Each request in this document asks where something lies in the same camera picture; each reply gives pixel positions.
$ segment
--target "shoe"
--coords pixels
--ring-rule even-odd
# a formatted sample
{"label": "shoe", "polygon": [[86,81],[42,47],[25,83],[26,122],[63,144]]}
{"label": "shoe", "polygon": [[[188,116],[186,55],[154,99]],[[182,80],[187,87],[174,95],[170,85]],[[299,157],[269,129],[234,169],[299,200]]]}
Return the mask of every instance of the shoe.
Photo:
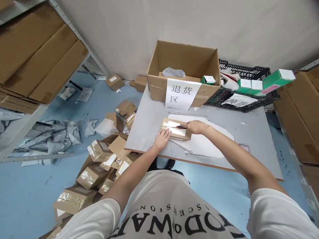
{"label": "shoe", "polygon": [[164,169],[171,170],[175,165],[175,160],[169,159]]}

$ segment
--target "blue floor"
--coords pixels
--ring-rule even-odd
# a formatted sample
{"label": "blue floor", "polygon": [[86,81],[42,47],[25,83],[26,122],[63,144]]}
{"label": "blue floor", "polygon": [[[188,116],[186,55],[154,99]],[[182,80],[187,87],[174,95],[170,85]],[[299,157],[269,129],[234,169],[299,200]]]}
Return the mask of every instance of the blue floor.
{"label": "blue floor", "polygon": [[[81,87],[93,84],[95,80],[88,74],[76,73],[72,80]],[[80,94],[68,101],[56,98],[40,121],[81,120],[81,145],[70,148],[76,155],[60,159],[54,165],[33,165],[20,167],[19,162],[0,165],[0,231],[3,239],[34,239],[48,232],[54,225],[53,202],[64,188],[74,184],[76,176],[88,156],[87,146],[102,136],[95,134],[84,137],[88,120],[104,119],[106,113],[114,112],[115,107],[124,99],[139,105],[142,93],[129,86],[121,88],[120,93],[112,91],[104,81],[89,86],[94,92],[87,103],[75,101]],[[276,127],[276,115],[267,115],[275,148],[284,176],[281,183],[288,194],[311,216],[305,195],[301,189],[299,177],[286,141]],[[164,167],[166,159],[158,160],[158,167]],[[246,224],[250,199],[247,196],[246,180],[236,172],[205,167],[176,161],[173,169],[182,171],[192,189],[204,200],[220,211],[230,222],[248,235]]]}

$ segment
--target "open cardboard box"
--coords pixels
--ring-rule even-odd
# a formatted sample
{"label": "open cardboard box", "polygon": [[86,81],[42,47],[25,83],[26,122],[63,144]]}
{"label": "open cardboard box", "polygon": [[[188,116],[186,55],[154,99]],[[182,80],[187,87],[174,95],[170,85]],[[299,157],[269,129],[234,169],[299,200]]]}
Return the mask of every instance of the open cardboard box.
{"label": "open cardboard box", "polygon": [[161,72],[167,67],[185,71],[186,77],[174,79],[200,82],[207,75],[216,80],[214,85],[200,86],[191,106],[201,107],[221,87],[217,49],[158,40],[147,70],[152,100],[165,102],[167,77]]}

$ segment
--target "plastic bag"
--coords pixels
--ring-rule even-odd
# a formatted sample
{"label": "plastic bag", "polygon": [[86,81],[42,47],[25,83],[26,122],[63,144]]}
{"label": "plastic bag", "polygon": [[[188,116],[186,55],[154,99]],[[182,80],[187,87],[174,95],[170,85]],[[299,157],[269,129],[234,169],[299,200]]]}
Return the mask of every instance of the plastic bag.
{"label": "plastic bag", "polygon": [[175,70],[173,68],[166,68],[165,70],[163,70],[162,72],[163,76],[165,77],[169,77],[169,76],[175,76],[175,77],[185,77],[185,71],[183,70]]}

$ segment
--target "gray tabletop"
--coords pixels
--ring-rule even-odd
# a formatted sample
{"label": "gray tabletop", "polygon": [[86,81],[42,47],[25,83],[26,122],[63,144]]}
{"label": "gray tabletop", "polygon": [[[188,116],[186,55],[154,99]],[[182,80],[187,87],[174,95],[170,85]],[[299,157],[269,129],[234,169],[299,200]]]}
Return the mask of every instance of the gray tabletop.
{"label": "gray tabletop", "polygon": [[[211,106],[202,106],[197,110],[190,107],[188,111],[165,108],[165,102],[151,100],[148,87],[146,87],[125,148],[134,152],[146,152],[152,146],[161,122],[170,114],[169,112],[208,116],[208,120],[230,132],[234,136],[235,142],[248,145],[250,153],[264,164],[277,179],[283,180],[263,107],[249,113]],[[160,156],[235,171],[225,158],[187,156],[184,151],[183,148],[169,141],[166,148],[160,152]]]}

